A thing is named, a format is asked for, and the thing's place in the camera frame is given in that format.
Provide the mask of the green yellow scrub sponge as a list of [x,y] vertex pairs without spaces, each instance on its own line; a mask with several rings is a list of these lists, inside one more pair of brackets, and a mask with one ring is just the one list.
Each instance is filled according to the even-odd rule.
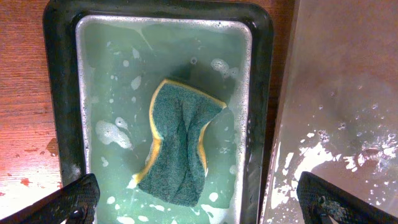
[[167,203],[196,206],[208,170],[205,131],[225,108],[224,102],[194,87],[162,80],[149,106],[150,152],[129,186]]

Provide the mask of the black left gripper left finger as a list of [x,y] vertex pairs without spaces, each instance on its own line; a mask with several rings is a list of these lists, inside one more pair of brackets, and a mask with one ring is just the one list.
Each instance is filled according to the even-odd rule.
[[94,174],[86,174],[1,223],[93,223],[100,199]]

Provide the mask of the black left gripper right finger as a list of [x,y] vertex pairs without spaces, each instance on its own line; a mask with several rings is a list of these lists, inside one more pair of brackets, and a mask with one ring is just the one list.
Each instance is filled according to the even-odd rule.
[[391,223],[390,215],[311,172],[302,172],[297,197],[305,224]]

